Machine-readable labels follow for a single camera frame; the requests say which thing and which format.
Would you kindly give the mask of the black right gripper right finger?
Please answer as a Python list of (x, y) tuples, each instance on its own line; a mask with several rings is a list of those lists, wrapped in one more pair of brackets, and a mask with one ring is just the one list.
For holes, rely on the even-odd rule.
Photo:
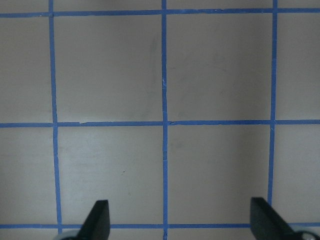
[(283, 218), (262, 197), (250, 200), (250, 230), (256, 240), (299, 240)]

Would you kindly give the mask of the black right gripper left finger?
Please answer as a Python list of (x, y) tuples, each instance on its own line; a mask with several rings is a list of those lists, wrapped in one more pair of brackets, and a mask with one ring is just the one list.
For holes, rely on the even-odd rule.
[(77, 234), (78, 240), (107, 240), (111, 223), (109, 201), (97, 200)]

